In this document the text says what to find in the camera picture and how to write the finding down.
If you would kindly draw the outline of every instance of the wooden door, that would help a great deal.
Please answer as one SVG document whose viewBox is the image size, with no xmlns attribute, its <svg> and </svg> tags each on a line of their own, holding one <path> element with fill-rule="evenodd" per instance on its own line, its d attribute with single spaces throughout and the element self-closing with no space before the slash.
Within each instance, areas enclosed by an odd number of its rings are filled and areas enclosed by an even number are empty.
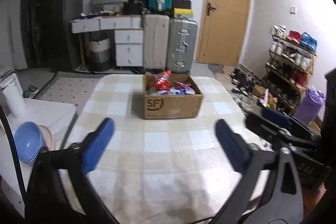
<svg viewBox="0 0 336 224">
<path fill-rule="evenodd" d="M 208 11 L 208 5 L 215 9 Z M 239 60 L 250 0 L 206 0 L 197 61 L 234 66 Z"/>
</svg>

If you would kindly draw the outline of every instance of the rug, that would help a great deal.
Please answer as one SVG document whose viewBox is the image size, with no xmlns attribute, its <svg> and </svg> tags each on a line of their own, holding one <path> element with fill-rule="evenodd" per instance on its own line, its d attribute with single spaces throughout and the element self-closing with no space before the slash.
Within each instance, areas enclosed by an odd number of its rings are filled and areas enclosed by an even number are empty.
<svg viewBox="0 0 336 224">
<path fill-rule="evenodd" d="M 106 75 L 60 71 L 34 99 L 73 104 L 79 115 L 98 81 Z"/>
</svg>

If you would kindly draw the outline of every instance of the blue bowl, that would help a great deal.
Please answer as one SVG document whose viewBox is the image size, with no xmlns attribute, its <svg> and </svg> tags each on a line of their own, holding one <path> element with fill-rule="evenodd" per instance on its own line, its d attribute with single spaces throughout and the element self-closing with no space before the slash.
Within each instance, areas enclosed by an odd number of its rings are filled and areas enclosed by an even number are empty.
<svg viewBox="0 0 336 224">
<path fill-rule="evenodd" d="M 14 142 L 19 160 L 24 163 L 32 162 L 44 145 L 42 132 L 34 122 L 20 125 L 14 134 Z"/>
</svg>

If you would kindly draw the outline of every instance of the door frame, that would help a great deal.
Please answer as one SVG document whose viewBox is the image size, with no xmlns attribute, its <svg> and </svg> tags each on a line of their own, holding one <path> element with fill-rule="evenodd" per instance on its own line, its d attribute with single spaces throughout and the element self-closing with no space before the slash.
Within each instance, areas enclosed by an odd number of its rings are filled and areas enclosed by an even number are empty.
<svg viewBox="0 0 336 224">
<path fill-rule="evenodd" d="M 205 33 L 205 20 L 206 20 L 206 12 L 207 12 L 207 4 L 208 4 L 208 0 L 203 0 L 203 3 L 202 3 L 202 15 L 201 15 L 201 27 L 200 27 L 200 30 L 199 30 L 199 36 L 198 36 L 198 43 L 197 43 L 197 53 L 196 53 L 196 60 L 198 63 L 204 63 L 204 62 L 201 62 L 199 61 L 200 57 L 201 57 L 201 50 L 202 48 L 206 47 L 206 42 L 203 40 L 203 36 L 204 36 L 204 33 Z M 245 35 L 246 35 L 246 27 L 247 27 L 247 22 L 249 20 L 249 16 L 250 16 L 250 8 L 251 8 L 251 0 L 249 0 L 249 3 L 248 3 L 248 11 L 247 11 L 247 15 L 246 15 L 246 20 L 245 20 L 245 33 L 244 33 L 244 38 L 245 38 Z M 241 51 L 242 51 L 242 46 L 243 46 L 243 43 L 244 43 L 244 40 L 241 42 L 241 45 L 240 45 L 240 52 L 238 54 L 238 57 L 237 57 L 237 62 L 239 61 L 239 58 L 240 58 L 240 54 L 241 54 Z"/>
</svg>

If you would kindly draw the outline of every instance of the dark gray cabinet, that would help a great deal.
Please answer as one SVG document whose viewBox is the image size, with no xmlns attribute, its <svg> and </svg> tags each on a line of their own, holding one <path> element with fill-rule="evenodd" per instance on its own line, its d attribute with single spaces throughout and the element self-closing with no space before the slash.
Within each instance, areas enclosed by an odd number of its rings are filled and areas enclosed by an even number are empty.
<svg viewBox="0 0 336 224">
<path fill-rule="evenodd" d="M 41 41 L 51 71 L 73 71 L 80 65 L 78 36 L 70 21 L 82 9 L 83 0 L 41 0 Z"/>
</svg>

